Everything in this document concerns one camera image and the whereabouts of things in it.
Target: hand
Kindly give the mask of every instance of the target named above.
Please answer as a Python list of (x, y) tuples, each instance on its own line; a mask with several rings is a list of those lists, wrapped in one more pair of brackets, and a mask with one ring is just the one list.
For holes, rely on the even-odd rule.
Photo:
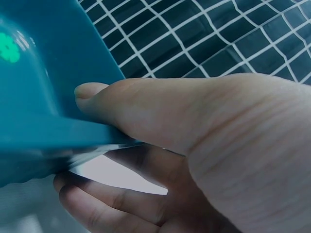
[(62, 204), (90, 231), (310, 232), (311, 87), (239, 74), (89, 83), (76, 94), (85, 113), (153, 145), (108, 157), (168, 189), (57, 176)]

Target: teal plastic object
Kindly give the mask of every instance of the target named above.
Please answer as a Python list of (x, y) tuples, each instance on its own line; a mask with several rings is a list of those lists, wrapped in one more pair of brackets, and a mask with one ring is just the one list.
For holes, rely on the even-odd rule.
[(76, 107), (76, 86), (124, 78), (76, 0), (0, 0), (0, 72), (0, 186), (137, 145)]

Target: dark tile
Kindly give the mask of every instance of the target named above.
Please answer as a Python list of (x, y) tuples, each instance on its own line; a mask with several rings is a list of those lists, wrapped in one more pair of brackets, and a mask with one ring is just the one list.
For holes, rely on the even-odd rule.
[(89, 8), (91, 5), (95, 4), (96, 0), (84, 0), (83, 2), (81, 2), (81, 6), (83, 7), (83, 9), (87, 9)]
[(201, 64), (208, 58), (216, 54), (218, 51), (222, 50), (227, 44), (222, 41), (218, 36), (213, 36), (212, 38), (204, 41), (200, 45), (196, 46), (189, 51), (189, 54), (194, 58), (194, 60)]
[(146, 0), (146, 3), (148, 3), (149, 5), (156, 2), (157, 0)]
[(130, 36), (135, 47), (140, 50), (168, 31), (160, 19), (155, 19)]
[(116, 29), (114, 32), (112, 32), (111, 34), (109, 34), (108, 36), (106, 36), (104, 38), (104, 42), (105, 42), (105, 44), (107, 45), (108, 48), (111, 48), (112, 46), (117, 44), (123, 38), (124, 37), (120, 33), (120, 31), (118, 29)]
[(127, 58), (129, 58), (133, 54), (134, 54), (134, 51), (132, 50), (130, 45), (127, 43), (127, 41), (123, 41), (121, 44), (116, 46), (111, 51), (111, 55), (116, 60), (118, 65), (120, 65), (122, 62), (124, 62)]
[(145, 8), (145, 5), (140, 0), (130, 0), (122, 7), (112, 12), (112, 16), (118, 23), (122, 23), (143, 8)]
[(218, 77), (241, 61), (242, 58), (230, 46), (203, 63), (203, 68), (211, 77)]
[(311, 1), (301, 4), (301, 9), (308, 18), (311, 18)]
[(299, 57), (291, 62), (291, 68), (298, 81), (305, 78), (311, 72), (311, 58), (307, 52), (304, 52)]
[(178, 29), (176, 34), (187, 48), (202, 38), (210, 35), (212, 32), (213, 29), (209, 25), (206, 17), (200, 16), (199, 18), (191, 21), (190, 23), (187, 23), (185, 26)]
[(183, 1), (162, 16), (174, 28), (199, 12), (199, 8), (192, 1)]
[(251, 69), (247, 65), (242, 65), (232, 71), (230, 74), (251, 73)]
[(126, 78), (140, 78), (148, 73), (138, 57), (126, 63), (121, 70)]
[(294, 3), (291, 0), (273, 0), (270, 2), (270, 4), (281, 12), (285, 11), (286, 9), (294, 5)]
[(311, 78), (308, 78), (307, 80), (305, 80), (304, 84), (305, 85), (311, 85)]
[(220, 34), (229, 42), (235, 42), (242, 36), (255, 29), (245, 18), (241, 18), (229, 27), (223, 29)]
[(195, 68), (186, 55), (176, 58), (155, 73), (157, 78), (181, 78)]
[(248, 36), (236, 42), (236, 46), (245, 58), (252, 56), (268, 45), (270, 45), (270, 42), (260, 29), (253, 31)]
[(172, 6), (173, 4), (175, 4), (176, 2), (178, 2), (179, 0), (165, 0), (165, 1), (160, 1), (159, 3), (157, 3), (156, 5), (152, 6), (152, 8), (158, 12), (161, 13), (162, 11), (166, 10), (167, 8), (169, 8), (170, 6)]
[(211, 18), (215, 27), (220, 28), (240, 16), (240, 14), (235, 10), (233, 3), (230, 1), (209, 11), (208, 16)]
[(306, 19), (303, 17), (298, 7), (285, 12), (284, 16), (287, 18), (288, 22), (293, 28), (296, 28), (302, 23), (306, 22)]
[(109, 17), (103, 18), (101, 21), (95, 24), (95, 27), (101, 36), (105, 35), (111, 29), (115, 28), (115, 24)]
[(252, 20), (257, 25), (265, 23), (266, 21), (270, 20), (272, 17), (276, 15), (277, 13), (267, 5), (263, 5), (257, 10), (247, 14), (250, 20)]
[(287, 59), (292, 58), (305, 47), (303, 42), (294, 34), (290, 35), (276, 46), (284, 53)]
[(271, 74), (284, 64), (284, 59), (274, 48), (271, 48), (260, 56), (251, 60), (249, 63), (256, 72)]
[(237, 3), (238, 8), (243, 12), (246, 12), (262, 3), (261, 0), (235, 0), (235, 2)]
[(307, 24), (302, 29), (299, 29), (298, 34), (306, 40), (307, 44), (311, 43), (311, 24)]
[(102, 0), (102, 2), (108, 10), (112, 10), (124, 2), (124, 0)]
[(206, 78), (206, 77), (199, 68), (195, 68), (186, 76), (186, 78)]
[(276, 76), (293, 81), (293, 77), (287, 67), (285, 67), (279, 73), (277, 73)]
[(224, 0), (196, 0), (204, 9), (207, 9)]
[(122, 25), (122, 29), (126, 34), (129, 34), (154, 16), (155, 15), (151, 11), (145, 10), (135, 18)]
[(92, 20), (92, 22), (98, 20), (105, 14), (105, 11), (100, 5), (94, 6), (91, 10), (87, 12), (88, 17)]
[(174, 36), (169, 35), (147, 49), (141, 55), (151, 69), (174, 57), (182, 51)]
[(263, 29), (272, 41), (278, 40), (280, 37), (291, 31), (282, 16), (278, 16), (269, 23), (265, 24)]

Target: white grid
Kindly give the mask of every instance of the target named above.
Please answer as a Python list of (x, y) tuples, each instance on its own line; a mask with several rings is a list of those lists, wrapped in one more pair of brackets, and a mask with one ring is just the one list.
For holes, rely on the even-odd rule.
[(179, 43), (183, 53), (188, 57), (188, 59), (194, 64), (195, 67), (198, 67), (202, 73), (204, 74), (205, 77), (209, 77), (208, 73), (205, 71), (205, 69), (198, 64), (189, 54), (189, 52), (186, 50), (184, 43), (181, 41), (181, 39), (178, 37), (176, 32), (172, 29), (170, 24), (160, 15), (158, 12), (156, 12), (154, 9), (148, 5), (148, 3), (145, 0), (141, 0), (141, 2), (145, 5), (145, 7), (150, 10), (157, 18), (161, 20), (161, 22), (168, 28), (169, 32), (174, 36), (175, 40)]
[(151, 70), (150, 70), (148, 64), (146, 63), (146, 61), (143, 59), (141, 54), (138, 53), (136, 47), (134, 46), (132, 41), (128, 38), (128, 36), (126, 35), (126, 33), (124, 32), (122, 27), (119, 25), (119, 23), (116, 21), (116, 19), (111, 15), (111, 13), (108, 11), (108, 9), (104, 6), (104, 4), (102, 3), (102, 0), (97, 0), (97, 2), (102, 7), (102, 9), (105, 11), (105, 13), (108, 15), (108, 17), (111, 19), (111, 21), (116, 25), (116, 27), (118, 28), (118, 30), (120, 31), (122, 36), (125, 38), (125, 40), (128, 42), (128, 44), (130, 45), (130, 47), (134, 51), (135, 55), (140, 59), (141, 63), (146, 67), (147, 71), (151, 73)]
[[(238, 8), (238, 5), (237, 5), (237, 3), (235, 2), (235, 0), (232, 0), (232, 2), (233, 2), (233, 5), (234, 5), (236, 11), (239, 12), (239, 13), (240, 13), (250, 24), (252, 24), (257, 30), (259, 29), (259, 30), (262, 32), (262, 34), (265, 36), (265, 38), (269, 41), (270, 45), (272, 45), (272, 47), (283, 57), (284, 62), (285, 62), (285, 64), (286, 64), (286, 66), (287, 66), (287, 68), (288, 68), (288, 70), (289, 70), (291, 76), (293, 77), (294, 81), (297, 83), (298, 80), (297, 80), (297, 78), (296, 78), (296, 76), (295, 76), (295, 74), (294, 74), (294, 72), (293, 72), (291, 66), (290, 66), (289, 63), (288, 63), (288, 60), (287, 60), (286, 55), (285, 55), (284, 53), (282, 53), (282, 52), (280, 51), (280, 49), (276, 46), (276, 44), (271, 40), (271, 38), (268, 36), (268, 34), (266, 33), (266, 31), (264, 30), (263, 26), (254, 23), (247, 15), (245, 15), (245, 14)], [(263, 0), (263, 2), (264, 2), (265, 4), (269, 4), (268, 2), (271, 2), (271, 0), (266, 0), (266, 1)]]
[[(287, 24), (287, 26), (291, 29), (291, 31), (293, 32), (293, 34), (294, 35), (296, 35), (303, 43), (304, 43), (304, 46), (305, 46), (305, 48), (304, 48), (304, 50), (301, 50), (301, 51), (303, 51), (303, 52), (299, 52), (299, 53), (297, 53), (294, 57), (294, 59), (293, 60), (295, 60), (297, 57), (299, 57), (301, 54), (303, 54), (305, 51), (307, 51), (307, 53), (308, 53), (308, 55), (309, 55), (309, 57), (311, 58), (311, 53), (310, 53), (310, 46), (311, 46), (311, 44), (307, 44), (307, 41), (304, 39), (304, 38), (302, 38), (298, 33), (297, 33), (297, 30), (294, 30), (294, 28), (291, 26), (291, 24), (289, 23), (289, 21), (287, 20), (287, 18), (286, 18), (286, 16), (282, 13), (282, 12), (280, 12), (280, 11), (278, 11), (275, 7), (273, 7), (271, 4), (269, 4), (269, 3), (266, 3), (272, 10), (274, 10), (276, 13), (278, 13), (278, 14), (280, 14), (280, 15), (282, 15), (282, 18), (283, 18), (283, 20), (286, 22), (286, 24)], [(310, 22), (310, 20), (308, 19), (308, 17), (304, 14), (304, 12), (303, 12), (303, 10), (301, 9), (301, 6), (300, 6), (300, 4), (297, 4), (297, 7), (298, 7), (298, 9), (300, 10), (300, 12), (301, 12), (301, 14), (304, 16), (304, 18), (306, 19), (306, 21), (307, 22)], [(304, 83), (309, 77), (310, 77), (310, 75), (311, 75), (311, 73), (309, 73), (306, 77), (304, 77), (301, 81), (300, 81), (300, 83)]]
[[(287, 67), (291, 76), (293, 77), (294, 81), (297, 82), (297, 77), (295, 76), (290, 63), (292, 61), (294, 61), (297, 57), (299, 57), (302, 53), (304, 53), (305, 51), (307, 51), (307, 53), (309, 54), (309, 56), (311, 57), (311, 53), (310, 53), (310, 46), (311, 44), (307, 44), (306, 40), (304, 38), (302, 38), (297, 31), (300, 30), (301, 28), (303, 28), (304, 26), (306, 26), (307, 24), (311, 23), (311, 20), (307, 18), (307, 16), (305, 15), (304, 11), (301, 8), (301, 5), (304, 4), (305, 2), (309, 1), (309, 0), (302, 0), (302, 1), (295, 1), (295, 0), (291, 0), (294, 5), (290, 6), (288, 9), (284, 10), (283, 12), (278, 11), (276, 8), (274, 8), (270, 2), (272, 2), (273, 0), (261, 0), (262, 3), (258, 4), (257, 6), (247, 10), (246, 12), (242, 12), (239, 8), (237, 3), (235, 2), (235, 0), (223, 0), (218, 2), (217, 4), (204, 9), (196, 0), (191, 0), (199, 9), (200, 12), (192, 17), (189, 17), (186, 21), (184, 21), (183, 23), (177, 25), (176, 27), (171, 27), (169, 25), (169, 23), (162, 17), (162, 15), (165, 12), (168, 12), (170, 9), (174, 8), (175, 6), (179, 5), (180, 3), (184, 2), (185, 0), (180, 0), (178, 2), (176, 2), (175, 4), (173, 4), (172, 6), (170, 6), (169, 8), (165, 9), (163, 12), (157, 13), (156, 11), (153, 10), (152, 6), (156, 5), (157, 3), (159, 3), (162, 0), (157, 0), (151, 4), (147, 4), (147, 2), (145, 0), (141, 0), (142, 3), (144, 3), (145, 7), (141, 10), (139, 10), (138, 12), (136, 12), (135, 14), (133, 14), (132, 16), (130, 16), (128, 19), (126, 19), (125, 21), (118, 23), (116, 22), (116, 20), (113, 18), (113, 16), (111, 15), (112, 12), (114, 12), (115, 10), (119, 9), (120, 7), (122, 7), (123, 5), (125, 5), (126, 3), (128, 3), (130, 0), (125, 0), (124, 2), (122, 2), (120, 5), (116, 6), (115, 8), (113, 8), (112, 10), (108, 11), (105, 6), (103, 5), (103, 3), (100, 0), (97, 0), (97, 2), (95, 4), (93, 4), (92, 6), (90, 6), (86, 11), (89, 11), (90, 9), (92, 9), (94, 6), (96, 6), (97, 4), (101, 5), (101, 7), (103, 7), (104, 11), (105, 11), (105, 15), (100, 17), (98, 20), (96, 20), (94, 22), (94, 24), (96, 24), (97, 22), (99, 22), (101, 19), (105, 18), (105, 17), (109, 17), (116, 25), (115, 28), (113, 28), (112, 30), (110, 30), (108, 33), (106, 33), (105, 35), (103, 35), (103, 39), (105, 39), (108, 35), (110, 35), (112, 32), (114, 32), (115, 30), (120, 30), (120, 32), (123, 35), (123, 39), (119, 42), (117, 42), (113, 47), (110, 48), (110, 50), (112, 51), (113, 49), (115, 49), (118, 45), (120, 45), (123, 41), (127, 41), (129, 43), (129, 45), (131, 46), (131, 48), (133, 49), (133, 51), (135, 52), (135, 54), (129, 56), (129, 58), (127, 58), (124, 62), (122, 62), (119, 66), (123, 67), (124, 65), (126, 65), (128, 62), (130, 62), (132, 59), (138, 57), (140, 59), (140, 61), (143, 63), (143, 65), (146, 67), (148, 73), (145, 76), (152, 76), (155, 77), (154, 73), (157, 72), (158, 70), (162, 69), (164, 66), (168, 65), (170, 62), (174, 61), (175, 59), (177, 59), (178, 57), (182, 56), (182, 55), (186, 55), (188, 57), (188, 59), (196, 66), (196, 68), (199, 68), (202, 73), (208, 77), (208, 73), (206, 72), (206, 70), (202, 67), (202, 64), (206, 61), (204, 61), (202, 64), (198, 64), (191, 56), (189, 51), (195, 47), (197, 47), (198, 45), (200, 45), (201, 43), (205, 42), (206, 40), (212, 38), (213, 36), (217, 35), (222, 41), (224, 41), (227, 46), (225, 48), (223, 48), (222, 50), (220, 50), (218, 53), (216, 53), (215, 55), (213, 55), (212, 57), (216, 56), (217, 54), (219, 54), (220, 52), (222, 52), (223, 50), (226, 50), (229, 46), (232, 46), (235, 50), (235, 52), (242, 58), (242, 62), (236, 64), (234, 67), (231, 67), (229, 70), (227, 70), (226, 72), (224, 72), (222, 75), (226, 75), (231, 73), (232, 71), (234, 71), (235, 69), (237, 69), (240, 66), (243, 65), (247, 65), (248, 68), (252, 71), (252, 72), (256, 72), (254, 70), (254, 68), (250, 65), (250, 61), (253, 60), (254, 58), (260, 56), (261, 54), (263, 54), (264, 52), (266, 52), (268, 49), (270, 48), (274, 48), (284, 59), (284, 64), (281, 65), (279, 68), (277, 68), (272, 75), (277, 74), (278, 72), (280, 72), (283, 68)], [(217, 8), (218, 6), (221, 6), (225, 3), (228, 2), (232, 2), (234, 4), (235, 10), (240, 14), (239, 16), (237, 16), (235, 19), (229, 21), (228, 23), (226, 23), (225, 25), (223, 25), (222, 27), (220, 27), (219, 29), (216, 29), (215, 25), (213, 24), (211, 18), (208, 15), (208, 12), (212, 9)], [(255, 24), (247, 15), (255, 10), (257, 10), (258, 8), (267, 5), (269, 6), (273, 11), (275, 11), (277, 13), (276, 16), (272, 17), (271, 19), (269, 19), (266, 23), (269, 23), (270, 21), (274, 20), (275, 18), (277, 18), (278, 16), (281, 16), (283, 18), (283, 20), (286, 22), (286, 24), (289, 26), (289, 28), (292, 30), (291, 32), (286, 33), (285, 35), (283, 35), (281, 38), (279, 38), (278, 40), (276, 40), (275, 42), (273, 42), (271, 40), (271, 38), (267, 35), (266, 31), (263, 28), (263, 25), (257, 25)], [(301, 25), (299, 25), (296, 28), (293, 28), (290, 23), (288, 22), (287, 18), (285, 17), (284, 13), (297, 7), (301, 14), (305, 17), (306, 22), (302, 23)], [(125, 32), (123, 31), (123, 29), (121, 28), (122, 25), (124, 25), (125, 23), (129, 22), (130, 20), (132, 20), (134, 17), (138, 16), (139, 14), (141, 14), (142, 12), (144, 12), (145, 10), (149, 10), (151, 11), (155, 16), (152, 17), (150, 20), (144, 22), (142, 25), (140, 25), (138, 28), (136, 28), (133, 32), (131, 32), (129, 35), (126, 35)], [(183, 42), (180, 40), (180, 38), (177, 36), (176, 31), (178, 29), (180, 29), (181, 27), (185, 26), (187, 23), (192, 22), (193, 20), (196, 20), (198, 17), (200, 16), (205, 16), (205, 18), (208, 20), (210, 26), (212, 27), (212, 29), (214, 30), (214, 32), (212, 32), (210, 35), (200, 39), (198, 42), (194, 43), (193, 45), (189, 46), (189, 47), (185, 47)], [(155, 41), (153, 41), (152, 43), (148, 44), (147, 46), (143, 47), (140, 50), (137, 50), (135, 48), (135, 46), (133, 45), (133, 43), (130, 40), (130, 36), (132, 36), (133, 34), (137, 33), (140, 29), (142, 29), (144, 26), (146, 26), (147, 24), (149, 24), (150, 22), (152, 22), (153, 20), (155, 20), (156, 18), (159, 18), (162, 23), (165, 25), (165, 27), (167, 27), (168, 32), (164, 33), (162, 36), (160, 36), (159, 38), (157, 38)], [(261, 49), (260, 51), (256, 52), (255, 54), (253, 54), (252, 56), (248, 57), (247, 59), (242, 55), (242, 53), (239, 51), (239, 49), (236, 47), (235, 43), (230, 43), (228, 42), (221, 34), (220, 32), (224, 29), (226, 29), (227, 27), (229, 27), (231, 24), (235, 23), (236, 21), (238, 21), (241, 18), (245, 18), (249, 23), (251, 23), (255, 29), (250, 31), (248, 34), (244, 35), (243, 37), (241, 37), (240, 39), (248, 36), (249, 34), (251, 34), (252, 32), (254, 32), (255, 30), (261, 30), (261, 32), (264, 34), (264, 36), (267, 38), (267, 40), (270, 42), (270, 44), (268, 46), (266, 46), (265, 48)], [(280, 49), (276, 46), (278, 43), (280, 43), (281, 41), (283, 41), (284, 39), (286, 39), (288, 36), (295, 34), (300, 40), (303, 41), (305, 47), (298, 52), (295, 56), (293, 56), (291, 59), (288, 59), (286, 57), (286, 55), (284, 53), (282, 53), (280, 51)], [(157, 42), (159, 42), (160, 40), (162, 40), (163, 38), (169, 36), (169, 35), (173, 35), (174, 38), (177, 40), (177, 42), (180, 44), (181, 48), (182, 48), (182, 52), (178, 53), (177, 55), (175, 55), (174, 57), (168, 59), (167, 61), (164, 61), (161, 65), (159, 65), (158, 67), (154, 68), (153, 70), (151, 70), (148, 65), (146, 64), (146, 62), (144, 61), (144, 59), (141, 56), (141, 53), (143, 53), (144, 51), (146, 51), (147, 49), (149, 49), (151, 46), (153, 46), (154, 44), (156, 44)], [(311, 73), (308, 74), (306, 77), (304, 77), (300, 83), (305, 82), (309, 77), (311, 76)]]

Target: green dot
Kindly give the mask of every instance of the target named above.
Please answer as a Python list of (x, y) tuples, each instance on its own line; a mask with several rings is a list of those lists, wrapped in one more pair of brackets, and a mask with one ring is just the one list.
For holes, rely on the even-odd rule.
[(10, 63), (16, 63), (20, 59), (17, 44), (5, 33), (0, 33), (0, 58)]

